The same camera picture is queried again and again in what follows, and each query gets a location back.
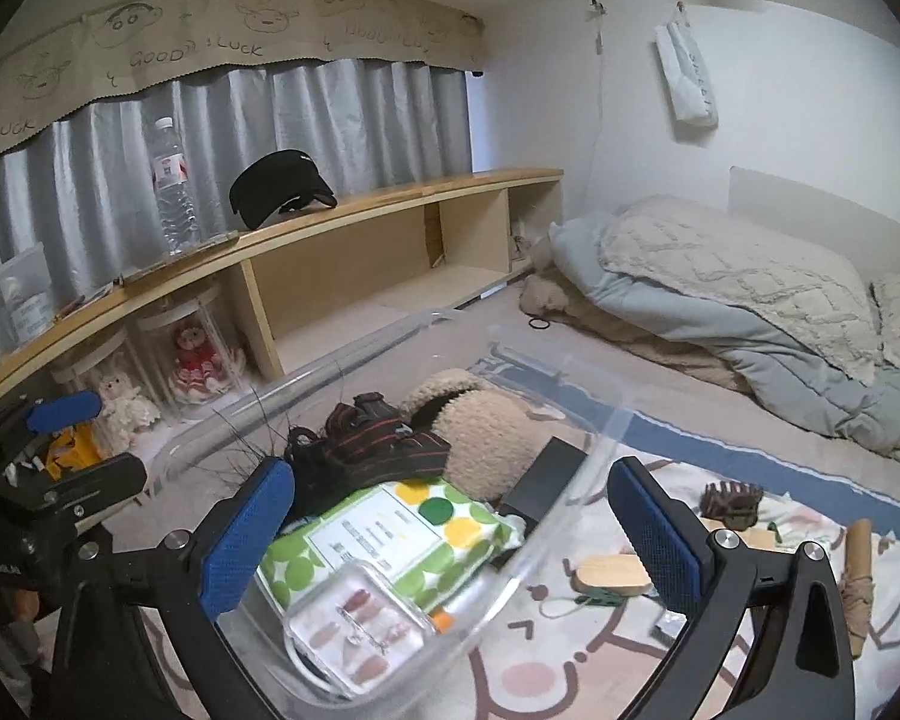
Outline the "cardboard tube with rope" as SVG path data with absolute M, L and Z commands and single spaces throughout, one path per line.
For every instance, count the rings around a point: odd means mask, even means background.
M 839 592 L 852 658 L 860 658 L 870 631 L 873 610 L 873 528 L 860 518 L 845 532 L 844 572 Z

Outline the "wooden oval brush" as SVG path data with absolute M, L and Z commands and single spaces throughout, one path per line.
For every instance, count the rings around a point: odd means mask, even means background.
M 637 554 L 585 557 L 574 571 L 575 583 L 585 590 L 610 590 L 622 596 L 642 595 L 652 579 Z

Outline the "white plush doll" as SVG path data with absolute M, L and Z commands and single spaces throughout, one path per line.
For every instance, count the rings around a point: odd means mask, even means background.
M 157 405 L 123 371 L 110 372 L 100 379 L 97 392 L 102 398 L 102 416 L 114 434 L 134 434 L 149 429 L 162 418 Z

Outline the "brown hair claw clip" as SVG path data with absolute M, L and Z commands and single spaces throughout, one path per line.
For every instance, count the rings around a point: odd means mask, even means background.
M 763 497 L 761 486 L 722 479 L 707 484 L 699 499 L 699 509 L 702 517 L 720 522 L 735 532 L 744 532 L 758 522 Z

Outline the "fake nails clear box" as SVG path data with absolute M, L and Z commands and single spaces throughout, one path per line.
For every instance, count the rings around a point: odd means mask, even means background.
M 283 616 L 284 650 L 315 688 L 354 700 L 388 683 L 437 635 L 365 562 L 344 564 Z

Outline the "black rectangular box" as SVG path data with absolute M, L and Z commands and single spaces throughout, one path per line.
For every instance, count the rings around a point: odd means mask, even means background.
M 585 458 L 587 454 L 583 450 L 559 437 L 551 437 L 530 468 L 500 500 L 497 513 L 503 517 L 520 517 L 531 532 L 549 514 Z

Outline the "red dress doll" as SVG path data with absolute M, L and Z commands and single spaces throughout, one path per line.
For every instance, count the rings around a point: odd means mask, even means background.
M 224 353 L 203 325 L 183 325 L 173 335 L 175 361 L 169 374 L 172 394 L 182 403 L 203 405 L 228 392 L 245 371 L 240 346 L 226 346 Z

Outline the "grey blue duvet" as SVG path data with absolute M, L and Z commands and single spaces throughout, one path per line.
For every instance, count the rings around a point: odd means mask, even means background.
M 590 216 L 549 227 L 549 254 L 585 317 L 622 320 L 704 351 L 738 374 L 777 418 L 900 461 L 899 369 L 878 367 L 865 385 L 751 310 L 606 270 L 598 241 L 608 226 L 606 216 Z

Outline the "grey curtain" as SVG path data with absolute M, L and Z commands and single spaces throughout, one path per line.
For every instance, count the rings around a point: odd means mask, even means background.
M 370 60 L 216 68 L 89 104 L 0 156 L 0 265 L 40 245 L 63 305 L 162 259 L 149 164 L 160 117 L 182 137 L 206 238 L 238 227 L 230 186 L 279 149 L 312 156 L 338 197 L 471 167 L 461 71 Z M 0 355 L 16 344 L 0 291 Z

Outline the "clear water bottle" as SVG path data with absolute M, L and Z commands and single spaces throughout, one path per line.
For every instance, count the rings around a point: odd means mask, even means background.
M 182 140 L 170 115 L 154 122 L 151 169 L 155 204 L 167 252 L 170 255 L 182 254 L 199 244 L 201 232 L 191 196 Z

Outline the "wooden low shelf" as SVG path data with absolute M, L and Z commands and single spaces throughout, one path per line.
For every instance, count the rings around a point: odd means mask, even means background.
M 458 307 L 520 277 L 517 221 L 560 213 L 552 167 L 515 167 L 357 195 L 126 278 L 0 362 L 0 400 L 148 305 L 205 280 L 229 296 L 261 377 L 276 380 L 421 310 Z

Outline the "beige quilted pillow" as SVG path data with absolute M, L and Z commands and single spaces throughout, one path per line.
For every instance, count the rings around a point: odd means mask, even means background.
M 865 385 L 883 353 L 859 272 L 813 242 L 692 200 L 653 195 L 610 221 L 606 270 L 749 310 Z

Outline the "black sun visor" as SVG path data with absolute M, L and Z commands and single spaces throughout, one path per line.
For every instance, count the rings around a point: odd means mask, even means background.
M 229 188 L 229 202 L 250 231 L 260 229 L 271 216 L 289 215 L 314 203 L 338 206 L 317 163 L 300 149 L 279 149 L 245 167 Z

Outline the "beige good luck valance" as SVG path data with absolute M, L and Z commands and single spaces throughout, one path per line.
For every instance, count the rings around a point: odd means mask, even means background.
M 478 71 L 484 25 L 429 0 L 128 0 L 0 59 L 0 156 L 87 104 L 211 68 L 341 59 Z

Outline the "white hanging bag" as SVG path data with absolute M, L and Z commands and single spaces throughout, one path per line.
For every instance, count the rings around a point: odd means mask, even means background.
M 655 28 L 655 47 L 674 118 L 691 127 L 717 127 L 717 101 L 709 71 L 681 2 L 676 4 L 673 18 Z

